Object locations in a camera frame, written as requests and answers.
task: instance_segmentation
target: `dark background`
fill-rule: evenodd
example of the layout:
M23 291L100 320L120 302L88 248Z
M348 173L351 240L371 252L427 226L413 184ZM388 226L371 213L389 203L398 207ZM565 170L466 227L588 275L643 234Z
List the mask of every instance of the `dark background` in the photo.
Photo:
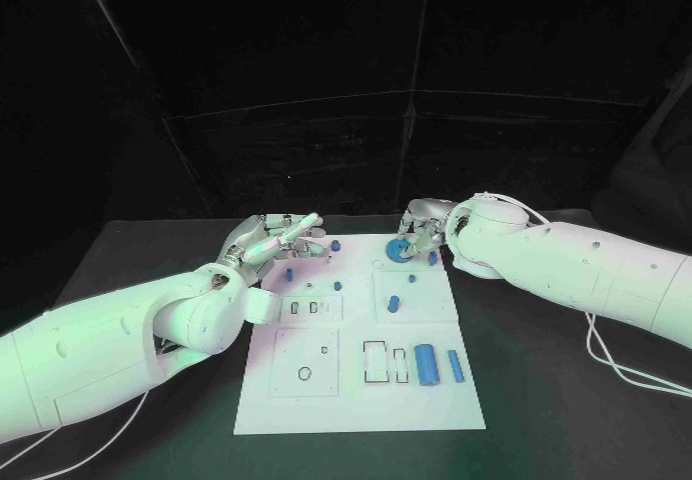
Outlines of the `dark background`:
M114 219L387 214L489 190L686 249L689 2L0 8L3 331Z

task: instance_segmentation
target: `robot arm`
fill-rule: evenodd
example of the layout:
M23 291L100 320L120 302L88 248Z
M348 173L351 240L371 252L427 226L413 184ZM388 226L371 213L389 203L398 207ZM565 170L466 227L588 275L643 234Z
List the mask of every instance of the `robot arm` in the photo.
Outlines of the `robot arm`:
M244 320L271 323L278 297L251 288L274 258L326 256L322 218L254 216L218 261L46 312L0 337L0 443L116 408L221 353ZM166 353L154 334L179 348Z
M414 228L421 202L430 202L428 210L441 205L449 209L423 216L423 234L411 237L401 258L437 248L430 238L441 235L460 270L506 279L547 300L692 348L691 258L570 223L532 225L524 204L499 198L480 194L460 204L414 200L405 215Z

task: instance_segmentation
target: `white platform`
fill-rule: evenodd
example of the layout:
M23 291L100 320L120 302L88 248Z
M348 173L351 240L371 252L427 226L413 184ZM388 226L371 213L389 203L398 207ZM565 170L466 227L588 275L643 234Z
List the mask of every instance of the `white platform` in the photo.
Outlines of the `white platform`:
M316 240L322 245L333 239L342 244L330 262L277 262L263 288L283 296L280 321L254 326L237 435L486 428L447 273L441 262L428 265L427 255L394 263L385 255L394 236L327 235ZM391 295L401 298L397 313L387 309ZM381 340L389 382L366 383L364 342ZM414 347L421 343L436 348L440 385L433 387L418 383ZM408 383L397 382L400 348ZM463 383L454 382L447 350L457 350Z

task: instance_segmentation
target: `tabletop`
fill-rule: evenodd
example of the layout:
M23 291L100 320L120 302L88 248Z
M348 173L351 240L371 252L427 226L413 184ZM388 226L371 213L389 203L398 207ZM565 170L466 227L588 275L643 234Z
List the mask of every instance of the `tabletop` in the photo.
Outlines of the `tabletop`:
M110 222L58 306L212 262L241 220ZM326 216L330 234L392 233L400 216ZM488 429L234 436L253 332L152 390L108 449L59 478L678 479L692 467L691 400L629 385L586 351L587 321L502 280L443 262ZM692 352L600 319L620 364L692 385ZM130 417L133 400L61 429L0 472L29 479L80 462ZM39 435L0 446L0 463Z

